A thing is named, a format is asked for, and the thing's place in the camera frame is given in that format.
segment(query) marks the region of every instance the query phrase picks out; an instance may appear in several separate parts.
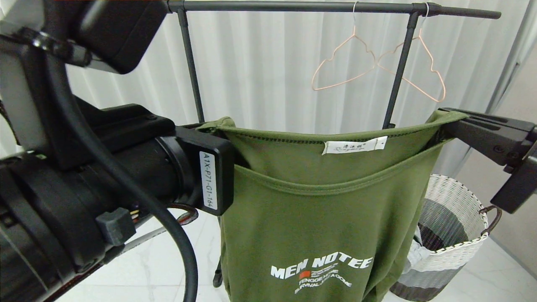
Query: white and gray basket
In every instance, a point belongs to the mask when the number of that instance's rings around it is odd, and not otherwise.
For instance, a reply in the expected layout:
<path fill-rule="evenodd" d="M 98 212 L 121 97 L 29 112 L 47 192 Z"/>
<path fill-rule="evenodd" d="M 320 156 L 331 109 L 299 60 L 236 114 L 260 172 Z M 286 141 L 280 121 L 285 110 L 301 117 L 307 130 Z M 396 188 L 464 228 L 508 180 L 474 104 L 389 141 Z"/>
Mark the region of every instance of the white and gray basket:
<path fill-rule="evenodd" d="M 497 215 L 489 225 L 487 212 Z M 430 301 L 476 254 L 499 222 L 502 211 L 483 207 L 479 199 L 455 179 L 431 175 L 419 229 L 430 255 L 402 274 L 390 291 L 409 301 Z"/>

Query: black metal pole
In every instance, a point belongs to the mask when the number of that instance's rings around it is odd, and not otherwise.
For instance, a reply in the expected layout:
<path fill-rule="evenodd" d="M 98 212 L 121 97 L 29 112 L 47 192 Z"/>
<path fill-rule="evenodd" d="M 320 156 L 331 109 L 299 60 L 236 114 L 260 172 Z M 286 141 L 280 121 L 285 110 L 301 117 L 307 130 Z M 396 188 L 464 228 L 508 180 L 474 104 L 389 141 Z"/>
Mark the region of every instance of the black metal pole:
<path fill-rule="evenodd" d="M 352 12 L 354 2 L 315 1 L 169 1 L 170 11 L 298 11 L 298 12 Z M 414 13 L 424 16 L 425 3 L 362 3 L 357 2 L 355 12 Z M 498 19 L 497 11 L 450 8 L 429 3 L 429 16 L 450 15 L 487 19 Z"/>
<path fill-rule="evenodd" d="M 192 43 L 190 41 L 190 32 L 188 32 L 188 19 L 186 11 L 179 7 L 177 9 L 177 15 L 179 16 L 179 24 L 181 26 L 181 33 L 183 34 L 183 44 L 185 45 L 186 63 L 188 64 L 188 72 L 190 73 L 190 82 L 192 83 L 192 92 L 194 93 L 194 102 L 196 104 L 196 111 L 198 112 L 198 121 L 200 123 L 205 122 L 203 114 L 203 106 L 201 104 L 200 87 L 198 84 L 198 75 L 196 74 L 196 66 L 194 63 L 194 53 L 192 52 Z"/>
<path fill-rule="evenodd" d="M 397 94 L 399 93 L 399 87 L 401 86 L 401 80 L 403 79 L 404 68 L 407 65 L 410 45 L 412 44 L 412 38 L 414 37 L 414 30 L 418 24 L 418 18 L 419 13 L 415 12 L 412 13 L 408 19 L 407 34 L 404 37 L 403 49 L 401 50 L 399 65 L 397 66 L 397 72 L 395 73 L 394 85 L 391 88 L 390 101 L 388 102 L 388 108 L 386 109 L 386 116 L 384 117 L 382 129 L 395 128 L 394 124 L 390 124 L 391 115 L 394 113 L 395 100 L 397 100 Z"/>

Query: white marble floor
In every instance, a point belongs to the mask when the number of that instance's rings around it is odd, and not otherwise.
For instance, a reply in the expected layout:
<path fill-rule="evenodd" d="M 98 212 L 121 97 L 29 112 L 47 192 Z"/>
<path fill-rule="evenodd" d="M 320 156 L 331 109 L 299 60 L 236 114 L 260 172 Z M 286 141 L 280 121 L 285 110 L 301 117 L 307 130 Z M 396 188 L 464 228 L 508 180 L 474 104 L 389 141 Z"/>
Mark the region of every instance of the white marble floor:
<path fill-rule="evenodd" d="M 139 234 L 160 226 L 150 220 Z M 225 290 L 212 286 L 220 255 L 220 233 L 215 217 L 200 218 L 185 227 L 199 268 L 199 302 L 228 302 Z M 167 233 L 116 258 L 71 289 L 58 302 L 181 302 L 183 264 Z M 534 302 L 537 281 L 492 240 L 460 271 L 433 302 Z M 388 293 L 383 302 L 405 300 Z"/>

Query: green t-shirt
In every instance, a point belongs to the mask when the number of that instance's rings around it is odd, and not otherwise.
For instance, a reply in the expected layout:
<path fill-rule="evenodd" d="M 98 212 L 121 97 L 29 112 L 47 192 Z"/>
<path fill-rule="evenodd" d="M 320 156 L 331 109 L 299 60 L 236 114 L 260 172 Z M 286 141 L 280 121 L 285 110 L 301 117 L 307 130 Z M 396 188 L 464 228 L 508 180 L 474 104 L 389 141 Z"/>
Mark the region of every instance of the green t-shirt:
<path fill-rule="evenodd" d="M 221 217 L 232 302 L 380 302 L 399 278 L 431 170 L 449 141 L 436 111 L 424 125 L 314 135 L 222 131 L 242 159 Z"/>

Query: clothes hanger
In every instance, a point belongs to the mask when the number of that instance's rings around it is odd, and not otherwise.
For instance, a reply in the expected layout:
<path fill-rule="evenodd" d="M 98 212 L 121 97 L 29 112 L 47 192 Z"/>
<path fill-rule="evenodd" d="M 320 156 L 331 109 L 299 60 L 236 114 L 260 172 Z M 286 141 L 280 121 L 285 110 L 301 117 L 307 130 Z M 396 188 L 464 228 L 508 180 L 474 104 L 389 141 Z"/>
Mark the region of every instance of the clothes hanger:
<path fill-rule="evenodd" d="M 357 78 L 365 75 L 366 73 L 369 73 L 370 71 L 372 71 L 373 69 L 376 68 L 376 56 L 375 54 L 369 50 L 369 47 L 367 46 L 367 43 L 365 43 L 360 37 L 358 37 L 356 35 L 356 14 L 354 12 L 354 9 L 356 8 L 356 4 L 358 3 L 358 1 L 356 1 L 354 3 L 354 6 L 352 7 L 352 18 L 354 20 L 354 27 L 352 29 L 352 35 L 350 37 L 348 37 L 345 41 L 343 41 L 343 43 L 341 43 L 338 47 L 336 47 L 334 49 L 334 52 L 332 52 L 332 57 L 329 58 L 329 59 L 325 59 L 324 61 L 321 62 L 321 64 L 319 65 L 319 67 L 317 67 L 317 70 L 315 71 L 315 73 L 313 74 L 313 78 L 311 78 L 311 88 L 315 91 L 319 91 L 319 90 L 323 90 L 323 89 L 327 89 L 327 88 L 332 88 L 332 87 L 336 87 L 336 86 L 339 86 L 339 85 L 343 85 L 345 83 L 348 83 L 350 81 L 353 81 L 353 80 L 356 80 Z M 343 82 L 340 82 L 340 83 L 337 83 L 337 84 L 333 84 L 333 85 L 328 85 L 328 86 L 325 86 L 325 87 L 320 87 L 320 88 L 316 88 L 315 87 L 315 78 L 317 77 L 317 74 L 319 73 L 319 70 L 321 69 L 321 67 L 328 61 L 332 61 L 334 59 L 334 57 L 336 56 L 336 53 L 337 51 L 343 47 L 343 45 L 347 44 L 347 42 L 351 41 L 352 39 L 358 39 L 360 42 L 362 42 L 362 44 L 364 44 L 364 46 L 366 47 L 366 52 L 367 53 L 370 53 L 371 56 L 373 57 L 373 67 L 370 68 L 368 71 L 362 73 L 362 74 L 359 74 L 357 76 L 355 76 L 354 78 L 350 78 L 348 80 L 345 80 Z"/>
<path fill-rule="evenodd" d="M 442 84 L 442 97 L 440 99 L 435 99 L 434 97 L 432 97 L 431 95 L 429 95 L 427 92 L 425 92 L 423 89 L 421 89 L 420 87 L 418 87 L 417 85 L 415 85 L 414 83 L 412 83 L 411 81 L 409 81 L 407 78 L 403 77 L 403 80 L 405 80 L 407 83 L 409 83 L 410 85 L 414 86 L 414 88 L 416 88 L 417 90 L 419 90 L 421 93 L 423 93 L 424 95 L 426 95 L 428 98 L 430 98 L 431 100 L 437 102 L 437 103 L 440 103 L 442 102 L 445 98 L 446 98 L 446 85 L 444 83 L 444 78 L 442 78 L 442 75 L 440 75 L 440 72 L 438 72 L 438 70 L 434 70 L 433 66 L 434 66 L 434 58 L 433 58 L 433 55 L 431 54 L 431 52 L 429 51 L 429 48 L 427 47 L 427 45 L 425 44 L 425 42 L 423 41 L 423 38 L 422 38 L 422 30 L 423 30 L 423 24 L 425 23 L 425 20 L 427 20 L 427 17 L 429 16 L 429 4 L 427 2 L 425 2 L 425 4 L 427 5 L 427 14 L 425 15 L 425 18 L 423 19 L 423 22 L 422 22 L 422 25 L 421 27 L 419 28 L 419 33 L 418 33 L 418 36 L 417 37 L 414 37 L 412 38 L 413 40 L 419 40 L 422 45 L 423 45 L 423 48 L 425 49 L 425 51 L 427 52 L 427 55 L 429 55 L 429 58 L 431 59 L 431 72 L 432 73 L 435 73 L 436 75 L 438 75 L 438 79 L 440 79 L 440 83 Z M 379 57 L 379 60 L 377 62 L 377 66 L 379 66 L 380 68 L 386 70 L 387 72 L 395 75 L 395 72 L 393 72 L 392 70 L 389 70 L 388 68 L 380 65 L 380 61 L 382 60 L 382 57 L 384 57 L 385 55 L 389 54 L 389 53 L 392 53 L 392 54 L 395 54 L 395 52 L 397 51 L 397 49 L 399 47 L 401 47 L 404 43 L 401 43 L 399 45 L 397 45 L 395 47 L 395 49 L 393 51 L 388 51 L 388 52 L 385 52 L 383 53 L 380 57 Z"/>

